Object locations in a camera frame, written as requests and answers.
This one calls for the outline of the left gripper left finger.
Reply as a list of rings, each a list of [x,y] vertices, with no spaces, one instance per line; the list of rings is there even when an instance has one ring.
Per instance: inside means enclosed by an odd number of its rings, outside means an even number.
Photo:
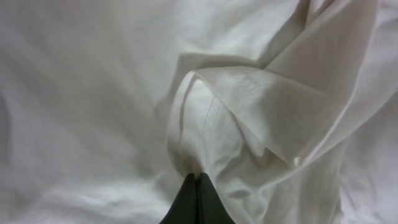
[[[195,224],[197,187],[195,174],[188,174],[166,216],[160,224]]]

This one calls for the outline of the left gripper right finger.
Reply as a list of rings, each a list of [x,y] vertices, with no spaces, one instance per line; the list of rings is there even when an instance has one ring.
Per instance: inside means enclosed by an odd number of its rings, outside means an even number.
[[[197,180],[197,198],[197,223],[235,224],[206,173],[201,173]]]

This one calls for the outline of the white t-shirt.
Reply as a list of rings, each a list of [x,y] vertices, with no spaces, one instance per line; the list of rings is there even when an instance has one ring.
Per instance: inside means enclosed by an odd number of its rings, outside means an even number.
[[[1,222],[397,222],[396,1],[2,1]]]

